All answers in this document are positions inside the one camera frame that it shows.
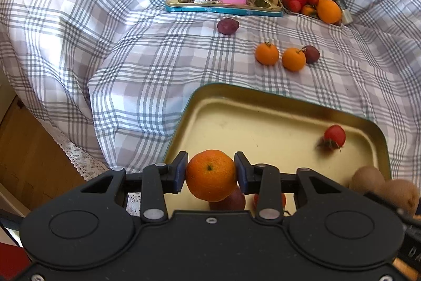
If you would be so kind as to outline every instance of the plaid tablecloth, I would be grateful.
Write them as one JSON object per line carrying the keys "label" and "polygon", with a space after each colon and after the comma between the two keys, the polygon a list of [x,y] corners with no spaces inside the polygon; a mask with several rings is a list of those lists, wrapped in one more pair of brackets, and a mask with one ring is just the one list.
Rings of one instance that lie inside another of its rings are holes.
{"label": "plaid tablecloth", "polygon": [[[223,15],[167,13],[164,0],[0,0],[0,63],[37,118],[110,167],[161,160],[194,90],[224,82],[375,121],[393,177],[421,185],[421,0],[346,1],[350,27],[244,16],[223,36]],[[322,58],[264,67],[253,51],[265,41]]]}

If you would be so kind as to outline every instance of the wooden floor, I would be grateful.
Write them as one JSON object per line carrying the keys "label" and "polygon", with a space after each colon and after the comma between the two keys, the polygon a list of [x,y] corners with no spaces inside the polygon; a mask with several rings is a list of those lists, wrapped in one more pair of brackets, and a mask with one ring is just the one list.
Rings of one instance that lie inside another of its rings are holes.
{"label": "wooden floor", "polygon": [[33,210],[83,183],[64,151],[16,97],[0,124],[0,183]]}

